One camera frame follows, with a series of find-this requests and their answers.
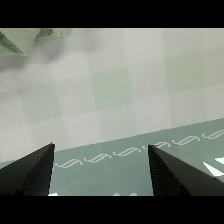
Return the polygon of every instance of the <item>green cloth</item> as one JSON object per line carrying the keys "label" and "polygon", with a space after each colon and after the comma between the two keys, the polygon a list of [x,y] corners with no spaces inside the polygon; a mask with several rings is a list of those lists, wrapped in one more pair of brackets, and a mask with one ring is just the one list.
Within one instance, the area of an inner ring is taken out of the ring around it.
{"label": "green cloth", "polygon": [[28,55],[36,40],[71,32],[71,28],[0,28],[0,55]]}

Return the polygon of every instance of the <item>white and green checkered fabric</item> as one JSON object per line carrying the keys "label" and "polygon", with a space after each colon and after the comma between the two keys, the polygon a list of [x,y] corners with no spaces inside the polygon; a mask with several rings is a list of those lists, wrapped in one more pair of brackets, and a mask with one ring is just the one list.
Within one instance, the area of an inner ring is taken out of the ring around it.
{"label": "white and green checkered fabric", "polygon": [[224,29],[77,29],[0,57],[0,162],[224,117]]}

